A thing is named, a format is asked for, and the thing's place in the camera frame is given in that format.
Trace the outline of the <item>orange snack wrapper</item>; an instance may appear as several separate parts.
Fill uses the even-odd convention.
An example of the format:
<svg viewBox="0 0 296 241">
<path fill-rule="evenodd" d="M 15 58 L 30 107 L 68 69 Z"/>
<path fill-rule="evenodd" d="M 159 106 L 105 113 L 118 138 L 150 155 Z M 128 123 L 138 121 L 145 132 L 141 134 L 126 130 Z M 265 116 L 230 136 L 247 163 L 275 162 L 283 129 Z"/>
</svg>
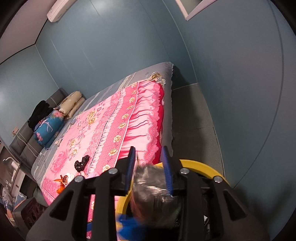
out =
<svg viewBox="0 0 296 241">
<path fill-rule="evenodd" d="M 63 190 L 66 188 L 66 186 L 68 185 L 68 175 L 65 175 L 65 176 L 60 175 L 60 178 L 55 179 L 54 182 L 58 182 L 60 184 L 56 192 L 58 194 L 61 194 Z"/>
</svg>

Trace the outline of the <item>white desk lamp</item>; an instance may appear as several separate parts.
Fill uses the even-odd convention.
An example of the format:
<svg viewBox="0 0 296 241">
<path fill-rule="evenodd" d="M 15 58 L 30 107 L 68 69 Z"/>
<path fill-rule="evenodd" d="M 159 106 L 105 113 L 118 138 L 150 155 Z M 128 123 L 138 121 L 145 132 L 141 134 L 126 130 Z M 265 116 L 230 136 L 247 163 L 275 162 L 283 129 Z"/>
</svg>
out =
<svg viewBox="0 0 296 241">
<path fill-rule="evenodd" d="M 11 166 L 14 170 L 18 171 L 20 163 L 12 157 L 3 159 L 3 163 L 7 166 Z"/>
</svg>

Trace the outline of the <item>beige folded quilt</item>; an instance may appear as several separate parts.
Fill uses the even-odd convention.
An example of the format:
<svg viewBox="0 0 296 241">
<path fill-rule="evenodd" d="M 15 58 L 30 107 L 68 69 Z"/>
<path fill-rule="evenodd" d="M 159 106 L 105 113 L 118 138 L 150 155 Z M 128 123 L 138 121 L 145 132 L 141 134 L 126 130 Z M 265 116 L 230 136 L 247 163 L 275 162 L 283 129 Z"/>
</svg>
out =
<svg viewBox="0 0 296 241">
<path fill-rule="evenodd" d="M 82 96 L 82 93 L 74 91 L 58 105 L 57 110 L 66 118 L 71 118 L 84 102 L 85 98 Z"/>
</svg>

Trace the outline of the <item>window frame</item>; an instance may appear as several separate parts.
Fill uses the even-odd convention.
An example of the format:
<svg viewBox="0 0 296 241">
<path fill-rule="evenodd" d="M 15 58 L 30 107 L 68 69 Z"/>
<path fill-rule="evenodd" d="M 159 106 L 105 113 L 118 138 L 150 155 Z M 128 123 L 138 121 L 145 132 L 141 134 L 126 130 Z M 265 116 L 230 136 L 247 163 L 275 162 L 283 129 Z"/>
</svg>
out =
<svg viewBox="0 0 296 241">
<path fill-rule="evenodd" d="M 195 15 L 217 0 L 175 0 L 186 21 L 191 20 Z"/>
</svg>

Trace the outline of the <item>clothes pile on floor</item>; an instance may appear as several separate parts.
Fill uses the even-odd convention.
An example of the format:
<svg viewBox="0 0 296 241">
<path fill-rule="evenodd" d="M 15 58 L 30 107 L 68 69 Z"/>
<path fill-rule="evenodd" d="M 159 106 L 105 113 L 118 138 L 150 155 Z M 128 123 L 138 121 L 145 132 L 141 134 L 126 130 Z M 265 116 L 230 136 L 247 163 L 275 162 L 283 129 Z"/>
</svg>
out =
<svg viewBox="0 0 296 241">
<path fill-rule="evenodd" d="M 24 200 L 26 200 L 26 197 L 23 196 L 22 194 L 19 194 L 16 197 L 12 197 L 9 190 L 4 187 L 3 190 L 1 191 L 1 200 L 6 209 L 6 216 L 10 221 L 12 221 L 13 210 L 16 209 Z"/>
</svg>

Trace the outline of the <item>white air conditioner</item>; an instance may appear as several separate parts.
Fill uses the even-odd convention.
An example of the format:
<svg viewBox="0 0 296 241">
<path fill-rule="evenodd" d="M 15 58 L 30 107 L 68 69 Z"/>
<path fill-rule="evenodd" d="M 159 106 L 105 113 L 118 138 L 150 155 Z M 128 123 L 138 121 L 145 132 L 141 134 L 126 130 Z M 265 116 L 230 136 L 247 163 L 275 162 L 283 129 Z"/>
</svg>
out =
<svg viewBox="0 0 296 241">
<path fill-rule="evenodd" d="M 76 1 L 77 0 L 57 0 L 47 13 L 48 20 L 52 23 L 59 21 Z"/>
</svg>

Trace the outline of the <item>black clothing pile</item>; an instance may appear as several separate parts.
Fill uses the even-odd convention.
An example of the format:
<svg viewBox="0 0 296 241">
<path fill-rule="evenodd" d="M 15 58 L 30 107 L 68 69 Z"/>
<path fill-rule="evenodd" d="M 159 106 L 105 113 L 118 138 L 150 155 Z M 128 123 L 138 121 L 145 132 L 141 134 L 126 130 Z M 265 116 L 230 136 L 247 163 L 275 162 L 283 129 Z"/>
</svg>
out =
<svg viewBox="0 0 296 241">
<path fill-rule="evenodd" d="M 35 109 L 32 112 L 32 115 L 30 116 L 30 118 L 27 121 L 29 128 L 32 131 L 34 131 L 36 125 L 41 120 L 46 118 L 52 111 L 53 111 L 53 108 L 51 108 L 50 105 L 45 100 L 40 101 L 36 105 Z"/>
</svg>

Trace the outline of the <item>yellow rimmed black trash bin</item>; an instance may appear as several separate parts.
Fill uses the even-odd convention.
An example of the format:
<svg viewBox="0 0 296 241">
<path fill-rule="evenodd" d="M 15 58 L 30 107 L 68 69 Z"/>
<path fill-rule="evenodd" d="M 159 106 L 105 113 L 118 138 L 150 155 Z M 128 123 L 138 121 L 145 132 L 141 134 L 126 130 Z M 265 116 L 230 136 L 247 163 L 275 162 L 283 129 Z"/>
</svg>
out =
<svg viewBox="0 0 296 241">
<path fill-rule="evenodd" d="M 180 161 L 183 167 L 201 174 L 203 177 L 213 179 L 215 176 L 220 176 L 228 184 L 228 181 L 222 174 L 204 163 L 186 159 L 181 159 Z M 148 229 L 147 225 L 143 225 L 131 214 L 127 214 L 132 197 L 132 187 L 133 182 L 128 194 L 118 197 L 118 201 L 115 204 L 117 240 L 144 240 L 144 232 Z"/>
</svg>

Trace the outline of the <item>wall power socket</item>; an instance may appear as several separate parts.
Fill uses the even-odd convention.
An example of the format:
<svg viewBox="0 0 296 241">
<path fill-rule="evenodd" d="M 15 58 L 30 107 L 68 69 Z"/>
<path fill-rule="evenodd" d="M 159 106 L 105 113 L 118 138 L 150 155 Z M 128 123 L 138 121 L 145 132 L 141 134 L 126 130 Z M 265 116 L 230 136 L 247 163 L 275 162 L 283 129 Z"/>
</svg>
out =
<svg viewBox="0 0 296 241">
<path fill-rule="evenodd" d="M 16 126 L 13 131 L 12 131 L 12 135 L 15 136 L 17 133 L 18 133 L 19 129 L 18 127 Z"/>
</svg>

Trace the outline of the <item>grey striped bed sheet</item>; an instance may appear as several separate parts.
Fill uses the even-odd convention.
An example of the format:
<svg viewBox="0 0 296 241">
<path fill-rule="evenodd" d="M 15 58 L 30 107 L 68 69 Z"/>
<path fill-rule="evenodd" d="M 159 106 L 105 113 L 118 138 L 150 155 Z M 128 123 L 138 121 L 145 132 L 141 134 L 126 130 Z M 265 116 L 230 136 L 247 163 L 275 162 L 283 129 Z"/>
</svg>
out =
<svg viewBox="0 0 296 241">
<path fill-rule="evenodd" d="M 139 70 L 127 77 L 119 80 L 118 82 L 112 84 L 111 86 L 101 90 L 97 94 L 93 95 L 92 97 L 86 99 L 83 102 L 81 107 L 74 113 L 72 118 L 66 121 L 66 124 L 62 128 L 61 132 L 57 135 L 54 141 L 59 140 L 63 137 L 64 133 L 66 133 L 69 126 L 73 123 L 76 116 L 78 114 L 92 108 L 97 103 L 100 103 L 110 97 L 112 94 L 116 93 L 117 91 L 131 85 L 135 82 L 140 80 L 148 79 L 152 74 L 159 73 L 161 77 L 165 80 L 164 84 L 164 119 L 163 119 L 163 134 L 162 134 L 162 141 L 161 145 L 167 146 L 170 155 L 173 154 L 173 148 L 171 146 L 171 142 L 173 139 L 172 135 L 172 102 L 171 102 L 171 86 L 172 86 L 172 76 L 173 76 L 173 63 L 171 62 L 163 62 L 148 68 L 144 68 L 143 70 Z M 57 149 L 57 146 L 53 143 L 47 149 L 41 150 L 37 159 L 34 161 L 34 164 L 31 168 L 31 174 L 34 180 L 37 182 L 38 185 L 41 184 L 41 180 L 49 166 L 49 163 Z"/>
</svg>

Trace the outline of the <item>white tissue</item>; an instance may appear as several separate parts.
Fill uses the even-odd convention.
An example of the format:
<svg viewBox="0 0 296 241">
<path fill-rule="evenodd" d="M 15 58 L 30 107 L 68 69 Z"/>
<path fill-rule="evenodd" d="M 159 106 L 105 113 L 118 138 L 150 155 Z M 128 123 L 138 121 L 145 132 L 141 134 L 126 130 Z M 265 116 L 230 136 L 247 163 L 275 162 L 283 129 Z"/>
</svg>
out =
<svg viewBox="0 0 296 241">
<path fill-rule="evenodd" d="M 66 173 L 66 176 L 67 176 L 67 183 L 69 184 L 76 176 L 83 176 L 84 178 L 87 178 L 88 175 L 86 173 L 84 173 L 83 171 L 82 172 L 79 172 L 79 173 L 76 173 L 76 174 L 72 174 L 72 173 Z"/>
</svg>

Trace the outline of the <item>blue floral folded quilt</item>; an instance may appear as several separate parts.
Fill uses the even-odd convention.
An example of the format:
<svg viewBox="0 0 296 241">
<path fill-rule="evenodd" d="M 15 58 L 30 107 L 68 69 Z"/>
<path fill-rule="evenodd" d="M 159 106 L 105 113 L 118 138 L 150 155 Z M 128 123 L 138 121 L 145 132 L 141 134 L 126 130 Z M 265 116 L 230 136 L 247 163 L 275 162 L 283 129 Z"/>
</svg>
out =
<svg viewBox="0 0 296 241">
<path fill-rule="evenodd" d="M 64 114 L 53 110 L 36 125 L 33 137 L 39 145 L 46 149 L 53 143 L 64 125 Z"/>
</svg>

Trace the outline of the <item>black plastic bag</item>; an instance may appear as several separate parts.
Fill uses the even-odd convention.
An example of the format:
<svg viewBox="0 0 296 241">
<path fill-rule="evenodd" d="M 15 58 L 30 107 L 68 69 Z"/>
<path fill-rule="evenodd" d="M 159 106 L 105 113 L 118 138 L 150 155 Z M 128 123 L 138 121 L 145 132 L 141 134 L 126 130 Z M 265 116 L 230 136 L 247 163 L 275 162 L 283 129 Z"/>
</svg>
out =
<svg viewBox="0 0 296 241">
<path fill-rule="evenodd" d="M 89 159 L 90 159 L 90 156 L 89 155 L 86 155 L 84 157 L 82 157 L 82 160 L 79 162 L 78 160 L 75 161 L 74 163 L 74 168 L 75 170 L 80 173 L 82 171 L 84 171 L 86 165 L 88 164 L 89 162 Z"/>
</svg>

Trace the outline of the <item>pink floral blanket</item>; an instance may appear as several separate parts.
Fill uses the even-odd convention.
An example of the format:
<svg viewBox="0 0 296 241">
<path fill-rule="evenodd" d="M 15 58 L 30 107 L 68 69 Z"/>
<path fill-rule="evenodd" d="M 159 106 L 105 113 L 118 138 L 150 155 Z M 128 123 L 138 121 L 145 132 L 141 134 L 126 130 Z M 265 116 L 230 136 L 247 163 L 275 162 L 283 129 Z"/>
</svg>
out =
<svg viewBox="0 0 296 241">
<path fill-rule="evenodd" d="M 76 116 L 41 180 L 49 208 L 34 226 L 42 240 L 117 240 L 115 204 L 126 196 L 130 147 L 135 164 L 159 162 L 164 117 L 164 88 L 141 80 L 117 91 Z M 76 176 L 58 194 L 55 179 L 78 173 L 75 161 L 89 155 L 87 178 Z"/>
</svg>

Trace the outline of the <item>grey padded headboard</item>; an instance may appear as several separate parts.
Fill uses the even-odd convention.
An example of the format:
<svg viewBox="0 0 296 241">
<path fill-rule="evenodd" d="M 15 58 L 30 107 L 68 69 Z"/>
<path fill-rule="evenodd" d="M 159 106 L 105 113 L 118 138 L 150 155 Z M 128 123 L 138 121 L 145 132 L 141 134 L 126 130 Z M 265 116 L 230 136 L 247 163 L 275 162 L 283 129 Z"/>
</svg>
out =
<svg viewBox="0 0 296 241">
<path fill-rule="evenodd" d="M 46 100 L 46 102 L 51 108 L 55 108 L 67 97 L 67 95 L 68 94 L 64 89 L 59 88 Z M 43 147 L 34 139 L 33 131 L 29 128 L 27 121 L 18 131 L 9 147 L 15 158 L 29 169 L 32 167 L 34 161 L 43 149 Z"/>
</svg>

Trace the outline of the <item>clear plastic wrapper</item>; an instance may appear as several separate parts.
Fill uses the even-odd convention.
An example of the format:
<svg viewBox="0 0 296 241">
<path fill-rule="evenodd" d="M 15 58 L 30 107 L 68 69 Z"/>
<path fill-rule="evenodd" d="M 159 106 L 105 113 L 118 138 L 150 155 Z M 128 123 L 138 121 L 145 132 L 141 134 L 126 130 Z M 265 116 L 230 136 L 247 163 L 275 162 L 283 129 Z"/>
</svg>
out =
<svg viewBox="0 0 296 241">
<path fill-rule="evenodd" d="M 168 191 L 163 168 L 153 165 L 137 166 L 133 175 L 130 209 L 133 217 L 142 225 L 175 225 L 181 202 Z"/>
</svg>

